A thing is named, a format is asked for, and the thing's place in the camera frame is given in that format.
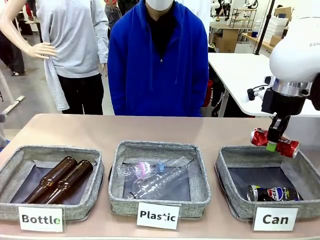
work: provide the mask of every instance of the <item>gray floor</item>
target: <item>gray floor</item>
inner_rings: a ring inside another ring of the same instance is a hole
[[[27,40],[32,46],[40,42],[37,35],[29,36],[27,37]],[[11,76],[12,72],[10,69],[8,69],[0,60],[0,68],[11,90],[13,98],[16,99],[21,95],[25,96],[25,99],[9,112],[7,121],[4,124],[5,129],[22,129],[36,114],[60,113],[57,111],[54,100],[48,89],[43,60],[31,58],[26,54],[23,54],[23,58],[26,70],[25,76]],[[103,113],[105,115],[113,115],[114,112],[107,78],[103,78],[103,84]],[[0,111],[3,111],[10,105],[10,102],[1,83],[0,91],[3,94],[4,100],[4,102],[0,101]]]

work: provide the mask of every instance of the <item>white paper sign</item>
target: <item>white paper sign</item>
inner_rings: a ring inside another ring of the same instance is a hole
[[[139,202],[136,224],[139,226],[176,230],[179,209],[179,206]]]
[[[258,207],[254,231],[292,231],[299,208]]]
[[[22,230],[38,232],[63,232],[61,208],[19,207]]]

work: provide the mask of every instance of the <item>brown bottle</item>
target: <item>brown bottle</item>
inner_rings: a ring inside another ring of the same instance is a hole
[[[80,161],[75,169],[73,169],[68,176],[58,183],[57,188],[51,196],[44,201],[44,204],[56,204],[58,200],[61,201],[63,197],[68,197],[68,193],[72,192],[72,189],[85,180],[87,176],[91,174],[93,169],[94,167],[89,161]]]
[[[77,161],[71,157],[65,157],[58,163],[47,175],[45,175],[40,184],[33,190],[33,192],[23,201],[23,204],[35,204],[37,200],[48,194],[48,191],[52,191],[57,187],[57,184],[61,179],[67,176],[75,167]]]

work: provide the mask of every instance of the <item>fabric storage bin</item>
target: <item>fabric storage bin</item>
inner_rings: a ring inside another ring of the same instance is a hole
[[[267,206],[298,206],[299,219],[320,216],[320,174],[300,151],[288,158],[263,146],[225,146],[215,167],[230,211],[239,220],[252,221],[255,208]],[[303,200],[250,202],[248,185],[294,187]]]
[[[67,204],[22,204],[41,178],[67,156],[78,162],[88,160],[93,165],[91,175],[79,185]],[[71,146],[22,146],[0,170],[0,220],[19,221],[18,207],[64,209],[66,221],[84,220],[97,200],[103,174],[102,154],[98,150]]]
[[[116,173],[115,169],[118,166],[140,162],[149,162],[151,164],[164,163],[167,160],[179,159],[180,157],[186,157],[189,161],[194,161],[189,163],[186,182],[177,189],[177,192],[183,189],[186,191],[182,194],[170,196],[170,199],[175,200],[125,198],[127,187],[125,178]],[[211,199],[210,186],[200,149],[192,144],[172,142],[121,142],[116,149],[108,193],[112,213],[123,216],[137,216],[139,202],[144,202],[149,204],[180,206],[179,218],[198,219],[202,217],[204,209]]]

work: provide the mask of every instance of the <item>soda can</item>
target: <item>soda can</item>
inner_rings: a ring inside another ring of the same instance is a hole
[[[249,202],[287,202],[303,200],[293,187],[261,188],[257,185],[247,187],[246,196]]]
[[[250,141],[256,146],[268,145],[268,131],[261,128],[255,128],[251,132]],[[276,145],[276,151],[281,155],[288,158],[295,158],[299,151],[300,142],[289,140],[285,137],[281,137]]]

